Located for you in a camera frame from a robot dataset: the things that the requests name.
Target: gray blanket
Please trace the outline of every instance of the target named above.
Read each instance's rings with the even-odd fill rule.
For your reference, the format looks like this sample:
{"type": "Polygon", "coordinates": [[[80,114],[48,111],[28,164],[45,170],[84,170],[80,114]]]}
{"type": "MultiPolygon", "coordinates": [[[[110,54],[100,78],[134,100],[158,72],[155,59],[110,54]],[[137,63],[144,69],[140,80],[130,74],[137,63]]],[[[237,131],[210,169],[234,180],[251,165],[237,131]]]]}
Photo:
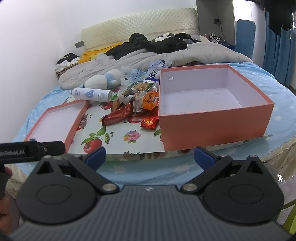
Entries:
{"type": "Polygon", "coordinates": [[[151,63],[158,59],[172,62],[173,67],[182,66],[193,61],[202,64],[253,62],[241,53],[211,42],[188,44],[185,50],[163,54],[148,53],[145,49],[140,49],[119,60],[115,60],[112,56],[101,53],[95,59],[79,64],[66,71],[59,78],[59,84],[63,89],[72,90],[84,84],[90,77],[96,74],[105,74],[111,69],[121,70],[122,66],[147,72],[151,63]]]}

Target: black cloth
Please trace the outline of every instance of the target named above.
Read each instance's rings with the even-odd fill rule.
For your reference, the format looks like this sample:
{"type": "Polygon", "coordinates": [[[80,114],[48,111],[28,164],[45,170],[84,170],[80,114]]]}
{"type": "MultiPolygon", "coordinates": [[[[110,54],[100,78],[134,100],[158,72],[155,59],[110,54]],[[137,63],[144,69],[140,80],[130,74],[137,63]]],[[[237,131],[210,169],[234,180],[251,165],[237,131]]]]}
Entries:
{"type": "Polygon", "coordinates": [[[115,60],[119,60],[121,57],[139,49],[146,49],[148,52],[162,54],[171,53],[186,48],[187,43],[176,37],[166,38],[158,42],[151,42],[148,41],[144,35],[134,33],[129,38],[128,42],[110,49],[105,54],[112,55],[114,56],[115,60]]]}
{"type": "Polygon", "coordinates": [[[178,38],[178,39],[181,39],[181,40],[183,40],[183,39],[190,39],[190,40],[192,40],[194,43],[201,42],[201,41],[199,41],[199,40],[197,40],[197,39],[192,39],[191,36],[188,35],[188,34],[186,34],[186,33],[178,33],[178,34],[175,35],[175,37],[178,38]]]}
{"type": "Polygon", "coordinates": [[[295,0],[247,0],[256,2],[269,12],[268,27],[277,35],[280,35],[281,28],[288,30],[293,26],[292,12],[296,11],[295,0]]]}
{"type": "Polygon", "coordinates": [[[65,60],[71,62],[73,59],[78,58],[78,57],[79,56],[77,56],[76,54],[68,53],[63,58],[59,59],[59,61],[57,62],[57,64],[60,64],[60,63],[64,62],[65,60]]]}

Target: yellow pillow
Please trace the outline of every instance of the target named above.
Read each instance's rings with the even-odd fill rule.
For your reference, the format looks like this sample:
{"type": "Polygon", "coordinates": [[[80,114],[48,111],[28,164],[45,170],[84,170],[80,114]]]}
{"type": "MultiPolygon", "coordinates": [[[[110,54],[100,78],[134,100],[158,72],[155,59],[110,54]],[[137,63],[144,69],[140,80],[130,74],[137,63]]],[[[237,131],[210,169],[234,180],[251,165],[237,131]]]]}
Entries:
{"type": "Polygon", "coordinates": [[[113,47],[115,46],[118,46],[118,45],[122,45],[122,42],[118,42],[116,44],[113,44],[111,46],[108,46],[108,47],[105,47],[105,48],[100,48],[100,49],[96,49],[96,50],[90,50],[90,51],[86,51],[82,54],[82,57],[81,59],[79,60],[78,64],[81,64],[83,62],[87,62],[87,61],[91,61],[93,59],[96,58],[96,55],[98,53],[101,53],[101,52],[107,52],[108,50],[112,49],[113,47]]]}

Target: headboard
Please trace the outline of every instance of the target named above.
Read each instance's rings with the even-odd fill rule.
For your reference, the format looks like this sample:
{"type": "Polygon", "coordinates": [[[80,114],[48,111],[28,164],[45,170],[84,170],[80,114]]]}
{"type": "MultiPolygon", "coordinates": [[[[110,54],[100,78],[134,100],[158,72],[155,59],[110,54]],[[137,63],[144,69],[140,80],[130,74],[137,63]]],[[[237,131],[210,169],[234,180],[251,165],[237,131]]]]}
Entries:
{"type": "Polygon", "coordinates": [[[195,8],[165,9],[142,12],[98,23],[81,31],[87,50],[117,42],[128,42],[133,33],[141,33],[152,40],[164,33],[198,35],[195,8]]]}

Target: cylindrical bottle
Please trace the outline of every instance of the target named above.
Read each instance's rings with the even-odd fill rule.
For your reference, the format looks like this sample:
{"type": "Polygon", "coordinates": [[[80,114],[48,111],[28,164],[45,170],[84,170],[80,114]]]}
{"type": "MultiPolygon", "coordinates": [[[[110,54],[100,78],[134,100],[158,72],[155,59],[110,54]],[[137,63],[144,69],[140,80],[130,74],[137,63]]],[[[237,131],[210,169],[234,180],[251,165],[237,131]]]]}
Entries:
{"type": "Polygon", "coordinates": [[[99,90],[99,89],[77,87],[71,91],[71,95],[75,99],[80,99],[80,100],[110,102],[112,97],[112,92],[110,90],[99,90]]]}

